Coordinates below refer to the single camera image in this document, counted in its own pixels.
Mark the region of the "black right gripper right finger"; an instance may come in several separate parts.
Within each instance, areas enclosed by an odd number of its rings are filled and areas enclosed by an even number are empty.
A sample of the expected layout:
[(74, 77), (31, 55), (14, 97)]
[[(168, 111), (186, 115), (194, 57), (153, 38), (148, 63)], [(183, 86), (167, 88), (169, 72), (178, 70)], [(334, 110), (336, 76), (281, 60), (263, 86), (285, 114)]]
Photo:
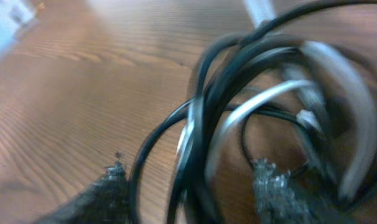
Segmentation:
[(253, 191), (260, 222), (265, 224), (351, 224), (319, 194), (312, 194), (266, 159), (253, 161)]

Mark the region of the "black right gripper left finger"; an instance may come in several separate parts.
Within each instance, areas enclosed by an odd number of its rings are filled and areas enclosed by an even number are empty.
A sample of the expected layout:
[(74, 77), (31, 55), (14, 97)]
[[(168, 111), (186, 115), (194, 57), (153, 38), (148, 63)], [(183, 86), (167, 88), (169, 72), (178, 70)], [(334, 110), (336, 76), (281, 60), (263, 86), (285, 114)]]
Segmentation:
[(123, 164), (116, 161), (83, 192), (34, 223), (129, 223), (128, 180)]

